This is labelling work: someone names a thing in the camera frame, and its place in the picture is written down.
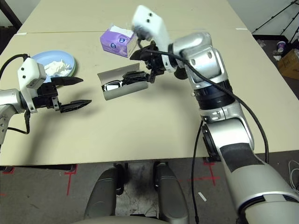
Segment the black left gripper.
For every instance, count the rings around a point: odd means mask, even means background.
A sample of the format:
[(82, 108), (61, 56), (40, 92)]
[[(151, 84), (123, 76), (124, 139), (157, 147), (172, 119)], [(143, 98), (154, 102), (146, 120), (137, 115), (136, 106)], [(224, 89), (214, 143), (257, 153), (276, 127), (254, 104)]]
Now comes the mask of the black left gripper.
[(58, 100), (58, 91), (56, 86), (68, 86), (83, 82), (79, 77), (54, 77), (50, 83), (43, 83), (37, 89), (37, 97), (33, 98), (33, 103), (36, 109), (44, 108), (54, 109), (61, 113), (78, 110), (89, 103), (91, 100), (76, 100), (65, 105), (60, 105)]

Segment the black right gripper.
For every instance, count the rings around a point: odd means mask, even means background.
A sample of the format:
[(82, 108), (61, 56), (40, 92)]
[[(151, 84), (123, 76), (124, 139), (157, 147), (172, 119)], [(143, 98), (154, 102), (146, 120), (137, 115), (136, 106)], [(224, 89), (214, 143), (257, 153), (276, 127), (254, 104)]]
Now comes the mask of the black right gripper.
[(133, 84), (137, 82), (149, 82), (154, 83), (156, 76), (163, 75), (166, 71), (162, 60), (162, 55), (149, 52), (158, 51), (158, 47), (154, 41), (150, 42), (150, 45), (136, 50), (131, 56), (130, 60), (144, 61), (146, 68), (150, 70), (150, 74), (145, 71), (130, 71), (122, 76), (122, 82), (124, 84)]

